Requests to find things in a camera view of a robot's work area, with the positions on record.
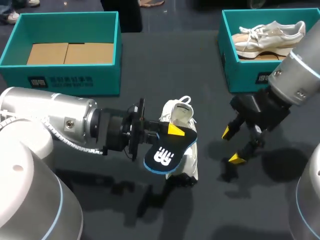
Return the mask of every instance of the person's foot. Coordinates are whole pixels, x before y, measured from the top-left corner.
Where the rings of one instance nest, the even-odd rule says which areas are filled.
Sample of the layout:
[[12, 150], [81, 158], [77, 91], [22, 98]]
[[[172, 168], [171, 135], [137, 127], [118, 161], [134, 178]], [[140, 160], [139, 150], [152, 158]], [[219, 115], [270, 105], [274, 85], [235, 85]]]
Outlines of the person's foot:
[[40, 6], [40, 0], [28, 0], [28, 6], [30, 8], [36, 8]]
[[5, 22], [7, 24], [16, 24], [16, 22], [18, 21], [19, 18], [19, 14], [16, 13], [16, 11], [13, 11], [12, 13], [10, 13], [7, 17], [7, 19], [5, 20]]

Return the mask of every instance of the cardboard insert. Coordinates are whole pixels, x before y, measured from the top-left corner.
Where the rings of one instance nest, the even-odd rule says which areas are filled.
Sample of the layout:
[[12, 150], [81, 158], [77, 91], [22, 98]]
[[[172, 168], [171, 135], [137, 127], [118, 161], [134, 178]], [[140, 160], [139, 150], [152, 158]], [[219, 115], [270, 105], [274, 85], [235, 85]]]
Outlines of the cardboard insert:
[[112, 64], [113, 43], [35, 43], [27, 65]]
[[277, 56], [274, 54], [264, 54], [264, 55], [258, 55], [254, 59], [246, 59], [241, 58], [241, 56], [238, 56], [240, 61], [276, 61], [276, 60], [283, 60], [285, 57]]

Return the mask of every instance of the box label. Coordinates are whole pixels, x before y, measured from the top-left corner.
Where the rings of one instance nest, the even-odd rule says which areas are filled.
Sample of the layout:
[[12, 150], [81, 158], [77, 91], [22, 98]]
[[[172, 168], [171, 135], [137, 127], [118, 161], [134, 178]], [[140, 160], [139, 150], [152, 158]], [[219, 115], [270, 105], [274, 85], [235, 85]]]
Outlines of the box label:
[[49, 80], [53, 88], [92, 88], [94, 86], [90, 76], [52, 76]]
[[33, 89], [46, 89], [48, 87], [44, 76], [29, 76], [28, 80]]
[[259, 72], [258, 76], [256, 77], [255, 84], [268, 84], [269, 75], [272, 72]]

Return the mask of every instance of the sneaker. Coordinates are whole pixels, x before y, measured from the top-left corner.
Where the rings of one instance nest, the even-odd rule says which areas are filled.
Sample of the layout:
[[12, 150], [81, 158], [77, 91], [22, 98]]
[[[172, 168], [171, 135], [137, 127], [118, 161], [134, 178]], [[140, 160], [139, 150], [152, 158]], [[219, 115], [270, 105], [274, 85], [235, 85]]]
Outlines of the sneaker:
[[268, 25], [258, 25], [232, 36], [236, 53], [247, 59], [255, 59], [259, 54], [271, 52], [287, 56], [306, 34], [306, 24], [299, 21], [293, 25], [281, 25], [276, 21]]
[[16, 24], [16, 22], [18, 21], [19, 18], [19, 14], [16, 13], [16, 11], [13, 11], [12, 13], [10, 13], [7, 17], [7, 19], [5, 20], [5, 22], [7, 24]]
[[[169, 100], [163, 107], [161, 117], [159, 120], [161, 122], [170, 122], [176, 126], [187, 127], [195, 132], [196, 121], [193, 119], [194, 109], [189, 103], [191, 102], [191, 97], [183, 96], [179, 100]], [[165, 176], [168, 180], [169, 178], [176, 178], [182, 185], [193, 185], [198, 181], [198, 149], [197, 143], [194, 143], [189, 147], [182, 158], [180, 165], [177, 169]]]
[[40, 0], [28, 0], [28, 6], [30, 8], [36, 8], [40, 6]]

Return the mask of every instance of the cable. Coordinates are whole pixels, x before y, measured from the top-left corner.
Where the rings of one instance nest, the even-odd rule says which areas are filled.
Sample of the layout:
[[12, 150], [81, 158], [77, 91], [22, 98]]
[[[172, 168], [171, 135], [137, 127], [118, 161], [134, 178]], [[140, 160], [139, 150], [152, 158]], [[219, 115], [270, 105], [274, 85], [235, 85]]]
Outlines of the cable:
[[127, 157], [128, 159], [131, 159], [131, 160], [132, 160], [132, 156], [129, 156], [129, 154], [127, 153], [127, 150], [126, 150], [126, 149], [124, 149], [123, 151], [124, 151], [124, 153], [125, 153], [126, 157]]
[[8, 125], [9, 123], [12, 123], [13, 121], [15, 121], [17, 118], [22, 118], [22, 119], [27, 119], [30, 121], [40, 121], [43, 125], [45, 125], [48, 130], [54, 135], [56, 136], [61, 142], [63, 142], [64, 144], [68, 145], [69, 147], [76, 149], [78, 151], [81, 152], [85, 152], [85, 153], [90, 153], [90, 154], [98, 154], [98, 155], [102, 155], [103, 152], [100, 151], [99, 149], [92, 149], [92, 148], [86, 148], [86, 147], [82, 147], [79, 146], [77, 144], [74, 144], [73, 142], [69, 141], [68, 139], [66, 139], [64, 136], [62, 136], [50, 123], [49, 123], [49, 118], [48, 117], [44, 117], [39, 119], [38, 117], [35, 116], [20, 116], [18, 114], [12, 113], [12, 112], [7, 112], [7, 111], [0, 111], [0, 115], [6, 115], [6, 116], [11, 116], [10, 118], [7, 119], [10, 120], [11, 122], [8, 121], [8, 123], [6, 125]]
[[16, 120], [17, 120], [17, 118], [14, 116], [11, 116], [11, 117], [7, 118], [6, 120], [3, 120], [2, 122], [0, 122], [0, 130]]
[[132, 104], [128, 109], [127, 109], [127, 113], [129, 112], [129, 110], [132, 108], [132, 107], [135, 107], [136, 105], [137, 105], [138, 103], [136, 102], [136, 103], [134, 103], [134, 104]]

